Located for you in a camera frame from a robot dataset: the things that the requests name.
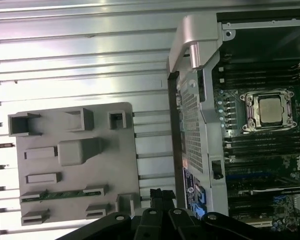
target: label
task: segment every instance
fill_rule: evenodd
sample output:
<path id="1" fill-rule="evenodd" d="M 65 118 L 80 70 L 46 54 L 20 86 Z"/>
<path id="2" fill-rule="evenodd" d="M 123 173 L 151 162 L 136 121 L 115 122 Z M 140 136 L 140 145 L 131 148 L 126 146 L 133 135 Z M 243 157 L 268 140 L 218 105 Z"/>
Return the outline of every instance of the label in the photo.
<path id="1" fill-rule="evenodd" d="M 195 179 L 194 176 L 186 168 L 183 168 L 183 182 L 185 206 L 187 209 L 191 210 L 192 204 L 196 202 Z"/>

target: cpu socket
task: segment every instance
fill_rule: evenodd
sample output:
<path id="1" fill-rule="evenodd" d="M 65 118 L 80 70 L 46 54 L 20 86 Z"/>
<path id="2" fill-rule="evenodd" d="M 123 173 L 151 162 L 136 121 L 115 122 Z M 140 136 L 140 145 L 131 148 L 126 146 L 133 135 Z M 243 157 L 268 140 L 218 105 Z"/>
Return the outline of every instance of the cpu socket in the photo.
<path id="1" fill-rule="evenodd" d="M 284 131 L 295 128 L 291 98 L 292 91 L 275 89 L 270 91 L 249 91 L 240 95 L 246 105 L 247 123 L 242 130 L 247 133 Z"/>

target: mesh grille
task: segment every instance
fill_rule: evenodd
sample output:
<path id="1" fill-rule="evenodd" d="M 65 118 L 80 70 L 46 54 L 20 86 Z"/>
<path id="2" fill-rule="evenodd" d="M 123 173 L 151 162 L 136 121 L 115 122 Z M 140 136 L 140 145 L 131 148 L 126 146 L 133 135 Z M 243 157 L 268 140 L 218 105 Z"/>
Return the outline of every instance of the mesh grille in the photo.
<path id="1" fill-rule="evenodd" d="M 203 173 L 198 119 L 198 97 L 189 94 L 186 89 L 182 94 L 185 149 L 188 164 Z"/>

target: blue component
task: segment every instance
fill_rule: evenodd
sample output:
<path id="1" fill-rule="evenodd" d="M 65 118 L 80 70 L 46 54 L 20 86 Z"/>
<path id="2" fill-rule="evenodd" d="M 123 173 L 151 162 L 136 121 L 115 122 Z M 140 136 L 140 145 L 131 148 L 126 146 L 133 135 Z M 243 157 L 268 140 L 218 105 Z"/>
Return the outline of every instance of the blue component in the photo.
<path id="1" fill-rule="evenodd" d="M 206 211 L 198 203 L 193 203 L 192 208 L 195 217 L 198 219 L 201 219 L 206 214 Z"/>
<path id="2" fill-rule="evenodd" d="M 197 194 L 197 198 L 198 201 L 202 204 L 202 205 L 206 205 L 207 203 L 207 198 L 206 198 L 206 191 L 202 186 L 198 186 L 196 185 L 197 190 L 198 190 L 198 194 Z"/>

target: motherboard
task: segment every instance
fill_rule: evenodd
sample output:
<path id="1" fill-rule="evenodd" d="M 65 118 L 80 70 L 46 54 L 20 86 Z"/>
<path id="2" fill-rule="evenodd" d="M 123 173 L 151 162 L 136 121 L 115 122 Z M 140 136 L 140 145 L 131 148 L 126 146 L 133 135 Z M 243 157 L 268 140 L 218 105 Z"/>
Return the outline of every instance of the motherboard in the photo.
<path id="1" fill-rule="evenodd" d="M 300 231 L 300 61 L 219 64 L 212 78 L 229 215 Z"/>

